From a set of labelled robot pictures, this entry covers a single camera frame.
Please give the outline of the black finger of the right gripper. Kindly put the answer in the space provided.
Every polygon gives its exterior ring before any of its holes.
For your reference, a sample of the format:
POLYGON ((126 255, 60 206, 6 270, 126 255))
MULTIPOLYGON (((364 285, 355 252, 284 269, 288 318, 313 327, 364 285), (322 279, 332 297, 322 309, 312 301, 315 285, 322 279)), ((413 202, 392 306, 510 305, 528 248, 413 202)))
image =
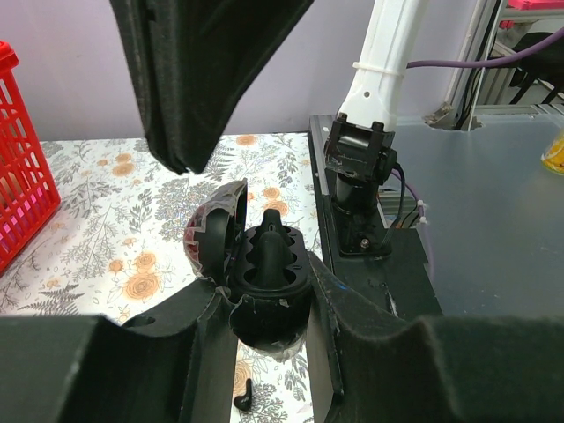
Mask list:
POLYGON ((168 145, 160 105, 159 85, 153 56, 150 9, 146 1, 112 1, 145 140, 152 156, 167 170, 184 174, 185 166, 168 145))
POLYGON ((305 12, 309 1, 178 3, 181 170, 204 171, 242 95, 305 12))

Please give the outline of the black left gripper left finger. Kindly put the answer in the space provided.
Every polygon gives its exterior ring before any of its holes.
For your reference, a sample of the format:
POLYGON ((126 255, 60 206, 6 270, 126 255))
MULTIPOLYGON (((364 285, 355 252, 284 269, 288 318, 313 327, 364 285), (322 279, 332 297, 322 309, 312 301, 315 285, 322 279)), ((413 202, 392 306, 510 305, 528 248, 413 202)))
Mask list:
POLYGON ((116 324, 1 320, 4 422, 226 422, 236 339, 226 298, 197 281, 116 324))

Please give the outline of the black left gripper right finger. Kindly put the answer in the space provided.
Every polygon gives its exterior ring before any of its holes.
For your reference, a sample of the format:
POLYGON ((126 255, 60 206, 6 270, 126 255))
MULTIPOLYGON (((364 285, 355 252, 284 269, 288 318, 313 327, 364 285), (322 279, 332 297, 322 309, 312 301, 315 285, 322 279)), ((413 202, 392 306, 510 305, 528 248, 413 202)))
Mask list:
POLYGON ((407 322, 344 286, 317 256, 309 263, 315 421, 562 421, 561 318, 407 322))

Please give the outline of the black taped earbud charging case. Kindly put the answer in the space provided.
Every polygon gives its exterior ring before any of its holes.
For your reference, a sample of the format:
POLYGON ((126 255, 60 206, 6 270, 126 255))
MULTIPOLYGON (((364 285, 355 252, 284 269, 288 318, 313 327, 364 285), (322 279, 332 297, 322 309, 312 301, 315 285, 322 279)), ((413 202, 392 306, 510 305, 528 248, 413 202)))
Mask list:
POLYGON ((228 325, 247 347, 284 362, 305 343, 313 290, 301 232, 278 210, 246 226, 248 183, 216 188, 189 219, 183 248, 195 276, 232 304, 228 325))

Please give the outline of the black wireless earbud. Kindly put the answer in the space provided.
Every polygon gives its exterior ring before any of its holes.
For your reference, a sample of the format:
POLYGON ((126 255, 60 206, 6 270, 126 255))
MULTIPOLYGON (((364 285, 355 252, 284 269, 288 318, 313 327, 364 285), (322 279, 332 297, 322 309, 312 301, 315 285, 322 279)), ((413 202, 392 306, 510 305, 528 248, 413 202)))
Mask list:
POLYGON ((274 232, 283 239, 287 237, 287 231, 282 223, 280 212, 276 209, 266 209, 263 212, 263 221, 260 226, 261 233, 274 232))
POLYGON ((253 284, 264 290, 286 287, 285 269, 293 263, 293 253, 277 233, 262 234, 254 248, 256 275, 253 284))

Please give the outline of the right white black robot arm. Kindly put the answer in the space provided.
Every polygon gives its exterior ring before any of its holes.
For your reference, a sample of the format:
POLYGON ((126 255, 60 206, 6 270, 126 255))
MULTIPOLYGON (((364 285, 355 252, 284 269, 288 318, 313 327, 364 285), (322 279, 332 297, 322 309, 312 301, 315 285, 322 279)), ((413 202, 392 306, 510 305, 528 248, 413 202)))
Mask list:
MULTIPOLYGON (((352 84, 323 154, 336 177, 343 256, 384 257, 393 233, 367 221, 376 189, 399 170, 392 140, 422 1, 373 5, 352 84)), ((145 139, 177 174, 208 165, 235 107, 309 8, 307 1, 114 1, 145 139)))

